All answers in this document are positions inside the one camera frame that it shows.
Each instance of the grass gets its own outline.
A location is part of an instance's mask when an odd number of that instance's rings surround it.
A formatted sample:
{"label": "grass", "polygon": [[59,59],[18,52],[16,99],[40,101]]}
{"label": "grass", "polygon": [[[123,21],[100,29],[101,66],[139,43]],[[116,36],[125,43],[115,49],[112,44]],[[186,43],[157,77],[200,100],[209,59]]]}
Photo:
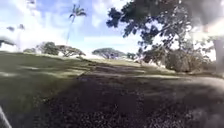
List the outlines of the grass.
{"label": "grass", "polygon": [[90,62],[0,52],[0,106],[13,124],[89,71]]}
{"label": "grass", "polygon": [[[85,96],[90,95],[90,99],[95,100],[92,99],[94,91],[101,88],[98,88],[98,84],[119,85],[124,86],[125,90],[133,88],[135,91],[139,89],[149,91],[151,88],[158,88],[160,84],[164,84],[159,88],[160,91],[167,91],[167,88],[169,88],[168,90],[179,88],[179,85],[175,88],[167,85],[169,79],[175,81],[179,78],[165,78],[166,76],[180,76],[175,72],[149,65],[141,67],[137,63],[122,60],[90,61],[6,52],[0,52],[0,60],[0,106],[13,126],[22,124],[22,121],[27,121],[27,117],[32,115],[33,111],[41,108],[40,106],[54,102],[54,99],[58,100],[59,98],[61,102],[55,102],[55,106],[59,104],[70,106],[70,103],[76,99],[75,96],[79,93],[88,92]],[[77,77],[84,81],[87,80],[87,82],[84,82],[88,84],[85,85],[88,86],[86,88],[87,92],[80,90],[83,85],[76,84],[77,80],[80,80],[76,79]]]}

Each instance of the ground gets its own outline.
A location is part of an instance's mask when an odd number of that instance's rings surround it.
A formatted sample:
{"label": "ground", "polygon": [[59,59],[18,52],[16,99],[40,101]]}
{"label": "ground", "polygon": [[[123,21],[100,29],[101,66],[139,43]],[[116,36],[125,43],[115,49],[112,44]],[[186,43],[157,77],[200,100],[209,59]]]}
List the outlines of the ground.
{"label": "ground", "polygon": [[0,105],[13,128],[224,127],[219,78],[122,61],[0,59]]}

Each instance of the distant tree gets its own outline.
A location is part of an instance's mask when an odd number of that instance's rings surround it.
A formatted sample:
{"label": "distant tree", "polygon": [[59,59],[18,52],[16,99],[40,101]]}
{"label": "distant tree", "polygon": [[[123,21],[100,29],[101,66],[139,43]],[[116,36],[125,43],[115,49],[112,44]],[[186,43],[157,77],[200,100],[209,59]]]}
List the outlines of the distant tree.
{"label": "distant tree", "polygon": [[41,51],[42,54],[58,55],[58,48],[54,42],[43,42],[37,45],[37,49]]}
{"label": "distant tree", "polygon": [[36,53],[36,49],[35,48],[27,48],[27,49],[23,50],[23,52],[25,52],[25,53]]}
{"label": "distant tree", "polygon": [[74,23],[75,18],[77,16],[86,16],[86,15],[87,14],[86,14],[86,12],[85,12],[85,10],[83,8],[81,8],[80,6],[76,6],[76,4],[73,5],[72,12],[69,15],[69,18],[72,19],[72,21],[71,21],[71,24],[69,26],[69,31],[68,31],[68,35],[67,35],[67,39],[66,39],[66,45],[68,44],[68,40],[69,40],[69,37],[70,37],[72,24]]}
{"label": "distant tree", "polygon": [[116,57],[126,56],[125,53],[115,50],[113,48],[100,48],[92,52],[94,55],[99,55],[106,59],[114,59]]}
{"label": "distant tree", "polygon": [[135,56],[136,56],[135,53],[127,53],[127,58],[128,58],[128,59],[132,59],[132,60],[134,60],[134,59],[135,59]]}
{"label": "distant tree", "polygon": [[15,45],[15,42],[13,42],[12,40],[10,40],[9,38],[7,37],[4,37],[4,36],[0,36],[0,47],[2,46],[2,44],[8,44],[8,45]]}
{"label": "distant tree", "polygon": [[77,48],[73,48],[70,46],[65,46],[65,45],[57,45],[57,48],[59,50],[59,52],[62,52],[64,57],[70,57],[70,56],[74,56],[74,55],[85,55],[84,52],[82,52],[81,50],[77,49]]}

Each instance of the foliage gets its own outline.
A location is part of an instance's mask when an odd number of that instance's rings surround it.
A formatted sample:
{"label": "foliage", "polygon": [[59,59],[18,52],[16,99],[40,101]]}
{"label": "foliage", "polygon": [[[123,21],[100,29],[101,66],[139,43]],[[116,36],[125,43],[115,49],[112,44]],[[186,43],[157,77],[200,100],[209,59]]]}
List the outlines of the foliage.
{"label": "foliage", "polygon": [[4,36],[0,36],[0,47],[2,46],[2,43],[12,45],[12,46],[15,45],[15,42],[10,40],[9,38],[4,37]]}
{"label": "foliage", "polygon": [[[207,11],[203,6],[205,2],[207,5],[210,3],[213,9]],[[219,0],[133,0],[121,11],[111,8],[107,25],[118,27],[119,23],[127,24],[123,36],[139,32],[143,39],[139,44],[143,47],[157,45],[154,38],[161,36],[163,47],[170,50],[174,42],[186,43],[186,34],[199,24],[198,21],[207,25],[218,17],[219,12],[222,12]]]}
{"label": "foliage", "polygon": [[162,46],[156,46],[153,45],[151,50],[145,51],[144,53],[144,61],[146,63],[153,61],[158,65],[158,62],[161,61],[164,63],[165,56],[166,56],[166,50]]}
{"label": "foliage", "polygon": [[72,48],[70,46],[65,46],[65,45],[57,45],[57,48],[59,50],[59,52],[62,52],[64,57],[70,57],[70,56],[74,56],[74,55],[85,55],[84,52],[82,52],[81,50],[77,49],[77,48]]}
{"label": "foliage", "polygon": [[23,52],[26,52],[26,53],[36,53],[36,49],[35,48],[27,48]]}
{"label": "foliage", "polygon": [[135,53],[127,53],[127,58],[128,58],[128,59],[132,59],[132,60],[134,60],[134,59],[135,59],[135,56],[136,56]]}
{"label": "foliage", "polygon": [[92,52],[94,55],[102,56],[106,59],[114,59],[116,57],[125,56],[125,53],[115,50],[113,48],[100,48]]}
{"label": "foliage", "polygon": [[43,54],[58,55],[58,48],[54,42],[43,42],[37,46],[37,49]]}
{"label": "foliage", "polygon": [[204,70],[210,63],[210,59],[199,51],[186,52],[180,49],[168,52],[165,60],[166,68],[176,72]]}

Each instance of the palm tree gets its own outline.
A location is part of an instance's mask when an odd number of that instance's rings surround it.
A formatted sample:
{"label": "palm tree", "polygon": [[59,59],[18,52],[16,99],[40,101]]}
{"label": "palm tree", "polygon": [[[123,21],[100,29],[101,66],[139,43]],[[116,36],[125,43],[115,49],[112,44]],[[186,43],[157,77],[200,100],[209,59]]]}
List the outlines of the palm tree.
{"label": "palm tree", "polygon": [[75,18],[77,16],[86,16],[86,15],[87,14],[86,14],[85,10],[83,8],[81,8],[80,5],[78,7],[76,6],[76,4],[73,5],[72,13],[69,16],[69,18],[72,19],[72,21],[71,21],[71,24],[69,26],[69,31],[68,31],[68,35],[67,35],[67,39],[66,39],[66,45],[68,43],[71,27],[72,27],[72,24],[75,21]]}
{"label": "palm tree", "polygon": [[18,36],[17,36],[17,41],[18,41],[18,51],[20,52],[20,45],[21,45],[21,34],[22,34],[22,31],[25,30],[25,27],[23,24],[19,24],[19,26],[17,27],[19,32],[18,32]]}

